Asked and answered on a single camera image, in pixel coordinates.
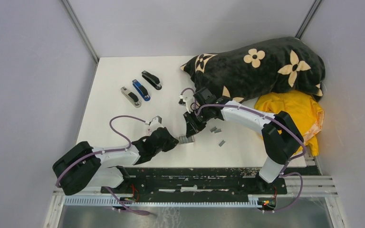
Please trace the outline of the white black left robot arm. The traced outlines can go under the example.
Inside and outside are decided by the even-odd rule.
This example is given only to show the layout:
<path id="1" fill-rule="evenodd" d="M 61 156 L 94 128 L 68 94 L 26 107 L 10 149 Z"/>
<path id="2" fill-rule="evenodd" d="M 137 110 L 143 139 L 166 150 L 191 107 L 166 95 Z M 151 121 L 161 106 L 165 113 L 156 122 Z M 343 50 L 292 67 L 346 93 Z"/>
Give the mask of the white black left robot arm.
<path id="1" fill-rule="evenodd" d="M 56 185 L 65 195 L 104 186 L 125 193 L 131 183 L 121 167 L 148 162 L 158 153 L 174 149 L 178 143 L 165 127 L 133 141 L 130 146 L 99 148 L 87 141 L 79 142 L 53 164 Z"/>

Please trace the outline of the black stapler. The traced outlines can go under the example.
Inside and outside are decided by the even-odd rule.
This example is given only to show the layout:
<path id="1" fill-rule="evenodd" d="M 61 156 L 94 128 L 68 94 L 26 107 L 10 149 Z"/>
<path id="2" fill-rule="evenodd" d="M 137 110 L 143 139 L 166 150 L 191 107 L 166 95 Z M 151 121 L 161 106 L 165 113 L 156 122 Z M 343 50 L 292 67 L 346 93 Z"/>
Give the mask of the black stapler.
<path id="1" fill-rule="evenodd" d="M 156 90 L 162 89 L 162 85 L 161 85 L 160 79 L 158 77 L 156 77 L 155 75 L 153 75 L 147 71 L 142 71 L 141 74 L 142 74 L 142 77 Z"/>

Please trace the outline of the beige stapler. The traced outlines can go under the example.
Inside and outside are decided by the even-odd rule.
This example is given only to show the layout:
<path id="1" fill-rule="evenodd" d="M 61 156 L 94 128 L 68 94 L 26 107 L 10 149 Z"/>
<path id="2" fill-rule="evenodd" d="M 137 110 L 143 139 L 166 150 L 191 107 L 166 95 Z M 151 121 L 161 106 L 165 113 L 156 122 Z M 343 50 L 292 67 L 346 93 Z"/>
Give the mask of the beige stapler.
<path id="1" fill-rule="evenodd" d="M 135 93 L 127 89 L 126 87 L 121 87 L 121 93 L 127 98 L 127 100 L 136 108 L 141 106 L 141 102 Z"/>

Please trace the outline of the staple box with staples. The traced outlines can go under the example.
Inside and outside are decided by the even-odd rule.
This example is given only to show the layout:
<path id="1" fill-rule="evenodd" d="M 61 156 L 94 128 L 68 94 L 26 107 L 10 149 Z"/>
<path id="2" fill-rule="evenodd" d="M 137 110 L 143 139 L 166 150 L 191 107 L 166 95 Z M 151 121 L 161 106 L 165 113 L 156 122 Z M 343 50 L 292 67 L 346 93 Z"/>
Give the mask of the staple box with staples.
<path id="1" fill-rule="evenodd" d="M 179 144 L 187 144 L 187 143 L 193 143 L 193 142 L 195 142 L 193 136 L 187 137 L 185 135 L 179 136 L 178 137 L 178 140 L 179 140 Z"/>

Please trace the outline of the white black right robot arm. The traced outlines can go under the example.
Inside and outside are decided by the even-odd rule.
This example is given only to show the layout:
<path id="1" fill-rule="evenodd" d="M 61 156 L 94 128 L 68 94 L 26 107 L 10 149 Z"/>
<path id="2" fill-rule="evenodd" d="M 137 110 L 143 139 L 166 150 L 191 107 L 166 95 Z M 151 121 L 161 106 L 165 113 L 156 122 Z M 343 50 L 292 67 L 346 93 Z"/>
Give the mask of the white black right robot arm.
<path id="1" fill-rule="evenodd" d="M 242 105 L 242 98 L 232 98 L 226 87 L 217 96 L 207 88 L 201 88 L 192 96 L 179 95 L 179 104 L 186 112 L 186 137 L 202 131 L 211 119 L 234 122 L 259 133 L 263 139 L 267 159 L 257 174 L 255 186 L 258 192 L 267 194 L 275 187 L 275 179 L 287 168 L 299 148 L 306 149 L 304 139 L 291 116 L 259 111 Z"/>

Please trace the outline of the blue stapler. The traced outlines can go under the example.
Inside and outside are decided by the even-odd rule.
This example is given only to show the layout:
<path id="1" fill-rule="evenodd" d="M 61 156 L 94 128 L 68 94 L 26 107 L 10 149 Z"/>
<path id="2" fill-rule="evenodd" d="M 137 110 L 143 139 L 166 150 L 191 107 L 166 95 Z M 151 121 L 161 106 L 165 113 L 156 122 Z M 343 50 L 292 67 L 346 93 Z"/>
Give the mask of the blue stapler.
<path id="1" fill-rule="evenodd" d="M 144 101 L 150 101 L 151 97 L 147 89 L 138 80 L 134 79 L 132 84 Z"/>

